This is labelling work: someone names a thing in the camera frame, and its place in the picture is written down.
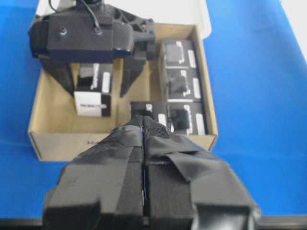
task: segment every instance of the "cardboard box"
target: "cardboard box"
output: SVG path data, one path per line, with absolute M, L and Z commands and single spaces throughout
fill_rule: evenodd
M 195 55 L 203 93 L 207 135 L 188 136 L 197 145 L 211 150 L 218 136 L 212 92 L 200 30 L 197 25 L 156 25 L 157 53 L 165 39 L 190 39 Z M 158 60 L 148 61 L 144 71 L 129 92 L 119 97 L 123 60 L 116 59 L 113 71 L 111 117 L 77 116 L 74 99 L 46 72 L 42 71 L 29 125 L 29 137 L 42 161 L 69 161 L 107 137 L 110 131 L 128 122 L 131 101 L 162 101 Z M 74 77 L 78 75 L 73 65 Z

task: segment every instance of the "black cable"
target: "black cable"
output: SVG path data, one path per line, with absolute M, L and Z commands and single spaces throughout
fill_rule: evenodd
M 49 6 L 52 10 L 54 10 L 54 12 L 58 13 L 59 11 L 57 11 L 53 6 L 52 6 L 52 2 L 51 0 L 49 0 Z
M 78 0 L 79 2 L 82 3 L 82 5 L 85 7 L 85 9 L 88 11 L 88 13 L 91 15 L 94 26 L 95 26 L 95 32 L 96 33 L 100 33 L 101 29 L 100 29 L 100 25 L 99 25 L 99 21 L 97 20 L 94 12 L 92 11 L 92 9 L 85 3 L 84 0 Z

